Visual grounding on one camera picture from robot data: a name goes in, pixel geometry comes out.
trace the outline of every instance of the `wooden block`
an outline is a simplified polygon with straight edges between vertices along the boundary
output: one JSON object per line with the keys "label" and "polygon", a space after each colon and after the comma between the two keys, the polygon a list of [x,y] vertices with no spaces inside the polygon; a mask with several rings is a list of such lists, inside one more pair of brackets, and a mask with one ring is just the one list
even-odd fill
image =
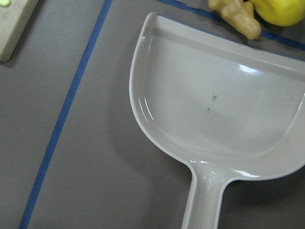
{"label": "wooden block", "polygon": [[8,61],[38,0],[11,0],[0,6],[0,61]]}

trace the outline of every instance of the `yellow object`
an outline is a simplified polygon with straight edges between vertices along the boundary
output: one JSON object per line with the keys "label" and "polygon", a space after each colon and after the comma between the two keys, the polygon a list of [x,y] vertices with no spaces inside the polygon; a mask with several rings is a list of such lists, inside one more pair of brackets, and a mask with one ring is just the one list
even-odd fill
{"label": "yellow object", "polygon": [[8,7],[10,5],[11,0],[0,0],[0,6]]}
{"label": "yellow object", "polygon": [[305,0],[249,0],[267,22],[291,26],[305,18]]}
{"label": "yellow object", "polygon": [[209,0],[209,7],[249,39],[261,34],[261,26],[254,19],[254,6],[244,0]]}

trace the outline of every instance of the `green spot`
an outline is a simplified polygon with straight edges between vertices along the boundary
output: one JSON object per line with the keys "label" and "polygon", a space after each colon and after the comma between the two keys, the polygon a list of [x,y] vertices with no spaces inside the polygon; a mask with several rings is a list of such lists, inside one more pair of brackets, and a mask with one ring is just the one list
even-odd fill
{"label": "green spot", "polygon": [[0,6],[8,7],[10,5],[11,0],[0,0]]}

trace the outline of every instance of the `dustpan handle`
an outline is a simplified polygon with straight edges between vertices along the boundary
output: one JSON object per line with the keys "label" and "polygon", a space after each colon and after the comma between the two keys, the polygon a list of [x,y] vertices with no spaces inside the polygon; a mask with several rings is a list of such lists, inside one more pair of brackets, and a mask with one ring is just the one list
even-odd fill
{"label": "dustpan handle", "polygon": [[192,169],[192,183],[182,229],[217,229],[222,196],[232,181],[223,172]]}

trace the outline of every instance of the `blue tape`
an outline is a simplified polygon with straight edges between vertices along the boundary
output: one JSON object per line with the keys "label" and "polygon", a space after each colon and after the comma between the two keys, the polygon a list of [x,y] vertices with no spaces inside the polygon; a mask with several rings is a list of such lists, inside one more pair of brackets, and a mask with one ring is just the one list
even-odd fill
{"label": "blue tape", "polygon": [[59,137],[61,135],[61,131],[63,129],[63,126],[65,124],[67,115],[69,113],[69,110],[71,108],[72,102],[74,100],[76,91],[78,89],[78,86],[81,82],[82,76],[85,72],[86,66],[88,64],[88,61],[90,59],[90,56],[92,54],[93,48],[95,46],[95,43],[97,41],[97,38],[100,34],[100,31],[102,29],[102,26],[104,24],[104,21],[106,19],[107,13],[109,11],[109,8],[111,6],[112,0],[105,0],[102,10],[100,12],[100,15],[95,23],[94,29],[92,31],[92,34],[90,36],[90,39],[88,41],[88,45],[86,47],[85,52],[83,53],[81,57],[81,61],[79,63],[79,66],[76,70],[76,73],[74,75],[73,81],[70,85],[69,91],[67,93],[67,96],[65,98],[65,101],[62,105],[61,112],[58,116],[57,122],[55,124],[54,130],[52,132],[49,144],[47,146],[47,149],[45,151],[44,157],[41,162],[41,166],[39,168],[39,171],[37,173],[33,188],[30,193],[30,197],[28,199],[27,205],[25,207],[19,229],[26,229],[28,228],[32,213],[34,211],[34,207],[39,195],[39,192],[41,190],[41,186],[43,184],[44,178],[46,176],[48,167],[50,165],[55,147],[57,145],[57,142],[59,140]]}
{"label": "blue tape", "polygon": [[[176,0],[156,0],[156,1],[162,2],[162,3],[167,4],[167,5],[171,5],[171,6],[176,7],[176,8],[180,8],[182,10],[187,10],[189,12],[192,12],[194,14],[209,18],[209,19],[214,20],[214,21],[219,21],[219,22],[226,23],[217,14],[214,14],[214,13],[202,10],[202,9],[189,7],[183,2],[179,2],[179,1],[176,1]],[[275,33],[269,32],[269,31],[262,30],[261,37],[264,37],[264,38],[276,41],[278,43],[281,43],[281,44],[284,44],[284,45],[287,45],[287,46],[305,51],[305,44],[304,43],[293,41],[293,40],[288,39],[288,38],[284,38],[279,34],[275,34]]]}

